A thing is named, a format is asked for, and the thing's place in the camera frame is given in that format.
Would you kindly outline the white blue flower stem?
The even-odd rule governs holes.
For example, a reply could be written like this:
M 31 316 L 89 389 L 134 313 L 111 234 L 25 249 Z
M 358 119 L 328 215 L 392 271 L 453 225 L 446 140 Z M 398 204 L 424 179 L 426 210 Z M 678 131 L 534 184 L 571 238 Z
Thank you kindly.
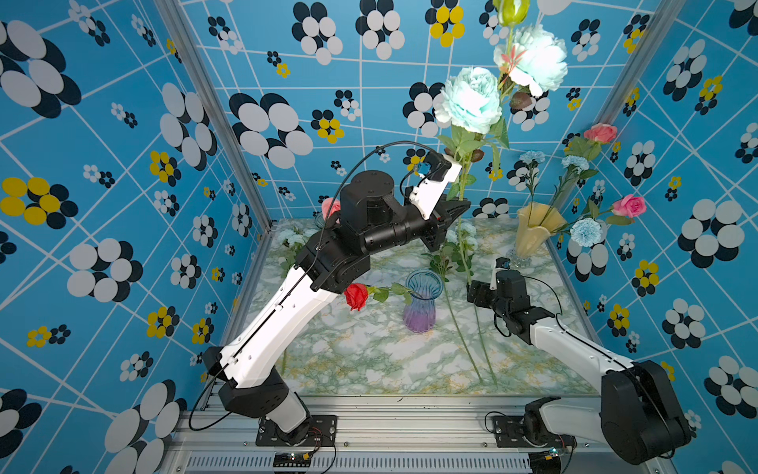
M 445 241 L 441 247 L 436 251 L 430 251 L 428 254 L 428 268 L 440 278 L 442 281 L 442 294 L 444 297 L 445 305 L 450 314 L 455 332 L 460 340 L 463 351 L 471 363 L 471 367 L 476 375 L 478 382 L 483 382 L 484 378 L 479 370 L 477 361 L 474 358 L 467 341 L 463 328 L 458 320 L 458 313 L 453 304 L 453 285 L 456 276 L 463 274 L 466 277 L 470 276 L 470 272 L 467 267 L 467 257 L 465 256 L 464 249 L 459 243 L 452 241 Z

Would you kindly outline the purple blue glass vase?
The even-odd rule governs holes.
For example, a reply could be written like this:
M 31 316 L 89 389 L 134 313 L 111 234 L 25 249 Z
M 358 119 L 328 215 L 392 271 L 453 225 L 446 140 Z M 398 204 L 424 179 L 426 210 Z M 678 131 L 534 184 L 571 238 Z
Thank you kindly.
M 404 309 L 404 324 L 416 334 L 429 332 L 436 322 L 435 302 L 443 292 L 442 279 L 432 270 L 418 270 L 408 276 L 406 288 L 411 302 Z

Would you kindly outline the yellow fluted glass vase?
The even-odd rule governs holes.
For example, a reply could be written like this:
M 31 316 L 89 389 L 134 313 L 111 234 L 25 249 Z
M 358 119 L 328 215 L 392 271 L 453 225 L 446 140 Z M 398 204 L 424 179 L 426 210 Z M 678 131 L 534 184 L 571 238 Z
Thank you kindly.
M 567 224 L 566 219 L 554 207 L 544 203 L 531 203 L 519 209 L 517 220 L 514 250 L 519 259 L 530 258 Z

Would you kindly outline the red rose stem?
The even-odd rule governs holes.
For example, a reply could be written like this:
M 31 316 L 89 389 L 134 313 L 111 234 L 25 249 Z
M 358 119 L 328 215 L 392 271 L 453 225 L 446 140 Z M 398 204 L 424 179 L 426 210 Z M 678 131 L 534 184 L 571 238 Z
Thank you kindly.
M 413 302 L 413 293 L 410 288 L 402 284 L 392 286 L 366 286 L 365 284 L 351 284 L 343 293 L 345 303 L 351 310 L 361 311 L 365 308 L 369 299 L 385 302 L 390 296 L 404 298 L 406 304 Z

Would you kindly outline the pink rose stem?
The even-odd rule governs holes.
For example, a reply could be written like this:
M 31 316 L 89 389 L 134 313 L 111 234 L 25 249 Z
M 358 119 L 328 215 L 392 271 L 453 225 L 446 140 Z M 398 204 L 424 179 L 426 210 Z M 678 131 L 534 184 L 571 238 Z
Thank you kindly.
M 341 202 L 335 197 L 327 197 L 323 200 L 321 211 L 325 221 L 329 220 L 335 213 L 341 210 Z

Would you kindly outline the white blue flower bunch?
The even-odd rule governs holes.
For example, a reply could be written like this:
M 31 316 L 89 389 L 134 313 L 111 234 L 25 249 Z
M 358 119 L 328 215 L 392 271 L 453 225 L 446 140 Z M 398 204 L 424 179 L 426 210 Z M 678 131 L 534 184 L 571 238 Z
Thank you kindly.
M 465 277 L 466 295 L 475 288 L 475 268 L 474 257 L 479 249 L 477 239 L 477 229 L 469 222 L 463 220 L 458 222 L 454 229 L 448 232 L 448 239 L 452 244 L 452 261 L 456 271 Z M 474 307 L 475 322 L 477 329 L 477 338 L 484 356 L 485 364 L 493 384 L 497 384 L 497 376 L 493 369 L 493 364 L 488 353 L 488 347 L 485 341 L 484 326 L 479 316 L 479 307 Z

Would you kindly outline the clear ribbed glass vase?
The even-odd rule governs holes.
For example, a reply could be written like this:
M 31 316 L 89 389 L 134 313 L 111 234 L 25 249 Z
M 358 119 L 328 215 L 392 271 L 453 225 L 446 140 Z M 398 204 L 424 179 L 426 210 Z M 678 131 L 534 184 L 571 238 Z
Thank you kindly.
M 329 217 L 324 217 L 324 215 L 317 216 L 315 218 L 317 230 L 321 232 L 325 229 L 331 229 L 335 227 L 337 224 L 340 223 L 340 218 L 341 218 L 341 213 L 339 211 L 331 214 Z

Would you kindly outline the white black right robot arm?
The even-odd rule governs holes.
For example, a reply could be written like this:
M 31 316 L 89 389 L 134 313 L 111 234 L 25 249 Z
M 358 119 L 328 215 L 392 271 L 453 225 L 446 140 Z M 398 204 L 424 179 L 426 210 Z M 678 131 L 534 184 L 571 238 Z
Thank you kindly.
M 631 361 L 565 326 L 557 315 L 532 304 L 527 278 L 498 269 L 489 282 L 474 280 L 467 300 L 493 311 L 495 327 L 541 350 L 579 374 L 600 396 L 593 405 L 544 397 L 525 407 L 525 438 L 538 446 L 555 436 L 594 440 L 632 465 L 671 458 L 690 444 L 692 431 L 668 378 L 654 361 Z

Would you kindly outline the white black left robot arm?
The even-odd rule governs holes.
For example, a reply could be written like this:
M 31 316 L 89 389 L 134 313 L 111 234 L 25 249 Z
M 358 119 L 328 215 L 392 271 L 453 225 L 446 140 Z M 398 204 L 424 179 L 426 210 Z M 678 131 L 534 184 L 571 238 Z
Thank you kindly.
M 223 383 L 218 395 L 227 412 L 273 422 L 291 446 L 312 433 L 308 408 L 278 374 L 276 362 L 315 315 L 369 271 L 372 255 L 415 240 L 430 251 L 442 246 L 470 206 L 445 194 L 460 173 L 458 165 L 438 168 L 403 191 L 402 199 L 381 171 L 360 172 L 341 185 L 341 208 L 328 210 L 323 229 L 300 250 L 264 309 L 227 345 L 203 354 L 209 380 Z

